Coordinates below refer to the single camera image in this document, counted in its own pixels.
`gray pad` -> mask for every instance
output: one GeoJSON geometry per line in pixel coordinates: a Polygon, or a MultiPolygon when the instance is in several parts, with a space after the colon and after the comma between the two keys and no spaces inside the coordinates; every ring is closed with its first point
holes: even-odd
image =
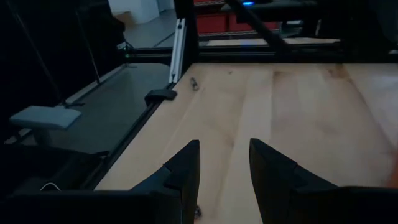
{"type": "Polygon", "coordinates": [[[77,110],[62,107],[30,106],[10,117],[10,122],[23,128],[65,130],[80,115],[77,110]]]}

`wooden board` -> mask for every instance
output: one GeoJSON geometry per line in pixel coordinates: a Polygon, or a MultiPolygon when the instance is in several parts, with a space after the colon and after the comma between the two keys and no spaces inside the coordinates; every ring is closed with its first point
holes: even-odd
{"type": "MultiPolygon", "coordinates": [[[[308,37],[299,38],[285,38],[288,44],[327,44],[334,43],[339,40],[337,39],[316,39],[308,37]]],[[[211,40],[207,43],[207,46],[234,46],[234,45],[267,45],[264,39],[239,39],[239,40],[211,40]]]]}
{"type": "Polygon", "coordinates": [[[192,65],[176,99],[159,106],[96,189],[131,189],[199,139],[196,223],[260,223],[250,138],[335,184],[383,186],[398,137],[397,82],[397,65],[192,65]]]}

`black clamp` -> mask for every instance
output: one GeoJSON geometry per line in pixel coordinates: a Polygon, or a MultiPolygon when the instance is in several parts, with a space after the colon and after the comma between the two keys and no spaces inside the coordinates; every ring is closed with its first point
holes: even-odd
{"type": "Polygon", "coordinates": [[[177,92],[173,90],[151,90],[145,96],[145,103],[149,106],[151,103],[160,103],[163,100],[174,100],[177,92]]]}

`blue led light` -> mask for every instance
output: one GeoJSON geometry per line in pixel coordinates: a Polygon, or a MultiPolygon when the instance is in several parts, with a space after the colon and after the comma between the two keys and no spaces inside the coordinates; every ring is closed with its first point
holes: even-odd
{"type": "Polygon", "coordinates": [[[254,5],[254,2],[244,2],[242,3],[244,6],[252,6],[254,5]]]}

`wooden surface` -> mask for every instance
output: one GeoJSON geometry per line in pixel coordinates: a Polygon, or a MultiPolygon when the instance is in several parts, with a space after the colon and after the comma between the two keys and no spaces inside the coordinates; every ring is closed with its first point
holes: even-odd
{"type": "MultiPolygon", "coordinates": [[[[285,38],[288,44],[326,44],[337,42],[337,39],[316,39],[308,37],[299,38],[285,38]]],[[[239,40],[211,40],[207,43],[207,46],[233,46],[233,45],[267,45],[264,39],[239,39],[239,40]]]]}
{"type": "Polygon", "coordinates": [[[249,172],[259,138],[337,185],[383,186],[398,138],[398,67],[195,64],[96,189],[131,189],[192,139],[196,223],[260,223],[249,172]],[[193,91],[190,77],[200,86],[193,91]]]}

